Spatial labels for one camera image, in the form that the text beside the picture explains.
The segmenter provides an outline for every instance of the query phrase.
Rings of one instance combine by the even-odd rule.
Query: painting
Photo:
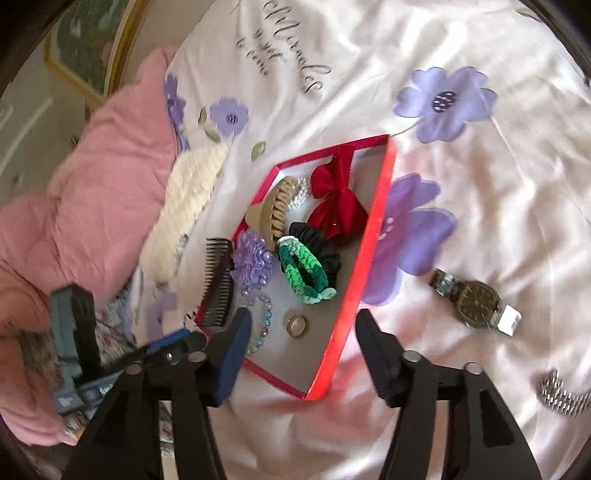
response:
[[[119,86],[147,3],[78,0],[46,39],[47,66],[102,103]]]

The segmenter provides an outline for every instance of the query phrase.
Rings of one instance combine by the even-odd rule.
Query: purple flower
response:
[[[273,256],[265,248],[264,239],[254,230],[249,228],[238,235],[232,259],[234,270],[231,275],[234,282],[243,287],[244,296],[250,294],[252,288],[260,290],[267,286],[273,273]]]
[[[162,319],[166,312],[177,309],[177,294],[170,291],[168,287],[161,293],[160,299],[150,305],[146,311],[146,322],[148,326],[148,341],[155,342],[164,336]]]
[[[488,77],[474,67],[464,67],[451,75],[441,68],[415,70],[411,87],[398,92],[394,114],[405,118],[422,116],[417,127],[421,143],[449,142],[459,137],[465,122],[487,120],[497,94],[483,88]]]
[[[168,107],[168,115],[170,121],[174,125],[174,130],[177,133],[177,138],[180,143],[182,151],[190,150],[189,140],[183,135],[183,120],[184,108],[187,102],[181,97],[177,96],[178,78],[174,75],[168,75],[164,84],[164,92],[166,93],[166,104]]]
[[[402,280],[401,272],[416,277],[433,269],[442,243],[456,228],[456,219],[443,209],[417,209],[439,195],[437,183],[411,173],[390,187],[382,231],[363,292],[363,302],[391,301]]]
[[[224,137],[238,135],[248,122],[248,108],[238,105],[234,98],[222,98],[209,108],[209,113]]]

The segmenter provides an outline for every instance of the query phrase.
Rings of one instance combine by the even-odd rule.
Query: hair bow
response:
[[[310,177],[312,196],[326,199],[310,214],[308,224],[341,245],[363,233],[368,220],[368,214],[349,188],[354,152],[352,146],[343,145],[330,162],[316,167]]]

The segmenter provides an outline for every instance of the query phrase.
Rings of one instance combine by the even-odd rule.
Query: flower stem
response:
[[[397,137],[399,135],[405,134],[406,132],[408,132],[409,130],[412,130],[413,128],[415,128],[419,122],[421,121],[421,119],[419,118],[416,122],[414,122],[410,127],[402,130],[401,132],[398,132],[397,134],[392,134],[390,135],[390,137]]]

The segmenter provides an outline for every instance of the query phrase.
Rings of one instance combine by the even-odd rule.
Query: watch face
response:
[[[491,321],[499,300],[494,288],[479,281],[467,282],[457,300],[456,311],[469,325],[484,327]]]

